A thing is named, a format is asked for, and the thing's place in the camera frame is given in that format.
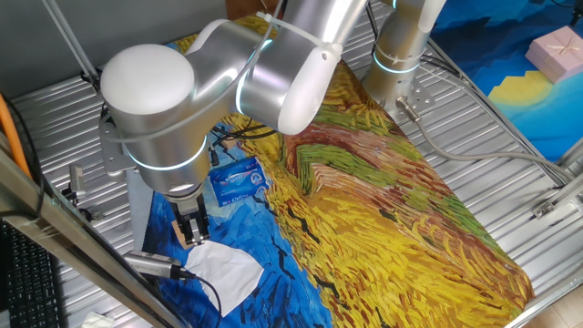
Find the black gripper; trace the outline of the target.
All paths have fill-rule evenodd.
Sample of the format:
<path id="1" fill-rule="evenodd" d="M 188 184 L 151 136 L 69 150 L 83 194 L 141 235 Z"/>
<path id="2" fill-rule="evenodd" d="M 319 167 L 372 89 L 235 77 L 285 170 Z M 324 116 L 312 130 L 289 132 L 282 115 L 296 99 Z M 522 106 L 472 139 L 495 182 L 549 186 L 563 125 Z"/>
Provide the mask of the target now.
<path id="1" fill-rule="evenodd" d="M 170 195 L 169 202 L 178 219 L 178 227 L 185 247 L 191 247 L 193 243 L 200 245 L 210 237 L 210 224 L 202 189 L 183 195 Z"/>

